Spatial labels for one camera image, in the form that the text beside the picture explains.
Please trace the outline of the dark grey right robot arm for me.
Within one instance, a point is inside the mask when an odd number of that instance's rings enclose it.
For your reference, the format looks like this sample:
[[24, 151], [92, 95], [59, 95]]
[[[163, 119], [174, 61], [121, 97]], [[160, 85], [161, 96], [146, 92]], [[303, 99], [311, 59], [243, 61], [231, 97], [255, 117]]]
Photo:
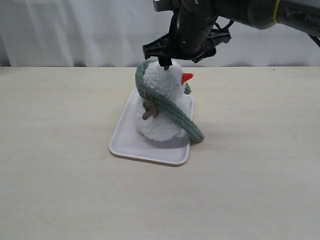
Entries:
[[282, 24], [320, 43], [318, 0], [155, 0], [153, 7], [173, 12], [168, 33], [142, 47], [144, 58], [156, 57], [164, 70], [173, 60], [213, 57], [219, 44], [231, 40], [233, 23], [259, 30]]

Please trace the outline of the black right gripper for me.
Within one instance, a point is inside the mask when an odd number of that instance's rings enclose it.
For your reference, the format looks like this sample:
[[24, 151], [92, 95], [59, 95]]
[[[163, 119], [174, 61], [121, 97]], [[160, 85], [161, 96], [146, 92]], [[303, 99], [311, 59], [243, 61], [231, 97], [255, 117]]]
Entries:
[[220, 27], [213, 0], [181, 0], [180, 8], [172, 12], [168, 33], [142, 46], [144, 58], [157, 57], [165, 71], [172, 59], [198, 63], [231, 40], [231, 24]]

